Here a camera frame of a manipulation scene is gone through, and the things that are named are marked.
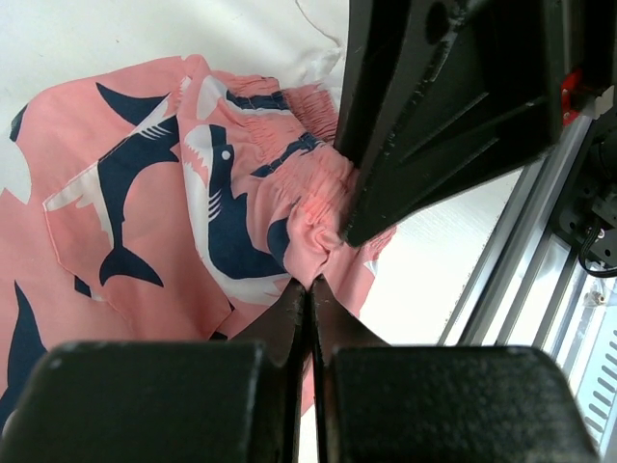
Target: shark print fabric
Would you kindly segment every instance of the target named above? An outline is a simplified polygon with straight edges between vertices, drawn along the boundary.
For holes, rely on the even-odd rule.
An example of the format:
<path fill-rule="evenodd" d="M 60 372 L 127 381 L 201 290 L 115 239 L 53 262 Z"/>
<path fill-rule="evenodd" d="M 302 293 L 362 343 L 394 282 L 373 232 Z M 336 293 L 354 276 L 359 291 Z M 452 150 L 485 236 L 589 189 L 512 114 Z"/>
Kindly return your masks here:
<path fill-rule="evenodd" d="M 0 139 L 0 429 L 61 342 L 224 341 L 321 274 L 358 314 L 394 231 L 339 239 L 356 172 L 336 119 L 319 84 L 197 55 L 30 101 Z"/>

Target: red component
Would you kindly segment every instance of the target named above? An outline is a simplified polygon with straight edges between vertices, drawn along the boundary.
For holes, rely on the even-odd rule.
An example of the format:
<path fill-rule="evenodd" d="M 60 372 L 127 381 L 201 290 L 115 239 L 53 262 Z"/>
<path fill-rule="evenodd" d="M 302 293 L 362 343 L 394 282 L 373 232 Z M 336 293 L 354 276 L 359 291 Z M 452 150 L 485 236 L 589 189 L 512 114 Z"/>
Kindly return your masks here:
<path fill-rule="evenodd" d="M 579 112 L 572 109 L 572 92 L 576 87 L 580 86 L 582 81 L 582 70 L 577 69 L 568 74 L 566 79 L 561 84 L 561 116 L 563 118 L 563 126 L 569 125 L 578 117 Z"/>

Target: bolt hole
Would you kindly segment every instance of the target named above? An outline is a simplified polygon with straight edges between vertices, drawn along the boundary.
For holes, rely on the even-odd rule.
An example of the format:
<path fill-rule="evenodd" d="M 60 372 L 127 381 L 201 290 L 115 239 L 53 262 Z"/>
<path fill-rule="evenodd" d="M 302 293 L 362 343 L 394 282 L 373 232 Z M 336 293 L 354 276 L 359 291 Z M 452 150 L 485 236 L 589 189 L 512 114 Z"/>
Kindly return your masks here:
<path fill-rule="evenodd" d="M 447 31 L 450 30 L 450 23 L 447 20 L 447 9 L 442 2 L 436 2 L 426 16 L 426 41 L 434 45 L 440 41 Z"/>

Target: cable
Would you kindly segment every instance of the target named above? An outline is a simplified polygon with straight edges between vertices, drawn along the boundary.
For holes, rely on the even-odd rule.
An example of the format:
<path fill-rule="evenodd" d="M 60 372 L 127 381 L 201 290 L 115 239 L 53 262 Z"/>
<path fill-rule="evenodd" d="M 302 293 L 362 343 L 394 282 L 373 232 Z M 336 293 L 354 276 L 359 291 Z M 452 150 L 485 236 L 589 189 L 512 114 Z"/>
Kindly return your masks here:
<path fill-rule="evenodd" d="M 585 269 L 585 271 L 596 278 L 614 278 L 617 277 L 617 267 L 609 268 L 607 270 L 592 270 L 587 266 L 587 257 L 589 256 L 589 252 L 591 251 L 591 247 L 594 245 L 598 236 L 600 235 L 601 230 L 601 222 L 600 218 L 596 217 L 594 219 L 593 225 L 589 229 L 587 233 L 587 237 L 582 242 L 582 246 L 580 247 L 580 251 L 578 251 L 578 262 Z"/>
<path fill-rule="evenodd" d="M 326 31 L 324 31 L 322 28 L 318 27 L 317 24 L 315 24 L 312 19 L 309 18 L 309 16 L 306 14 L 306 12 L 304 11 L 304 9 L 302 8 L 302 5 L 300 3 L 300 0 L 296 0 L 296 7 L 298 7 L 298 10 L 300 10 L 300 13 L 302 13 L 302 16 L 305 17 L 305 20 L 308 21 L 308 24 L 310 24 L 313 29 L 315 29 L 317 32 L 319 32 L 322 36 L 324 36 L 326 39 L 330 39 L 331 41 L 333 41 L 335 43 L 335 45 L 342 49 L 343 48 L 343 44 L 341 43 L 340 39 L 332 36 L 330 34 L 328 34 Z"/>

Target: shark tail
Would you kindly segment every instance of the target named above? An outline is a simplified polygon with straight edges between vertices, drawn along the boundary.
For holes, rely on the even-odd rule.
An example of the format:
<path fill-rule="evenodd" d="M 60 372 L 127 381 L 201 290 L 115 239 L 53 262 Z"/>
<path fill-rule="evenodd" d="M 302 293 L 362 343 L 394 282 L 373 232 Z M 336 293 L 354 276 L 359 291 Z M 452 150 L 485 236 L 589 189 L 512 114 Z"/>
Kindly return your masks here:
<path fill-rule="evenodd" d="M 125 275 L 163 287 L 163 281 L 142 258 L 124 247 L 112 249 L 100 266 L 98 278 L 102 285 L 115 275 Z"/>

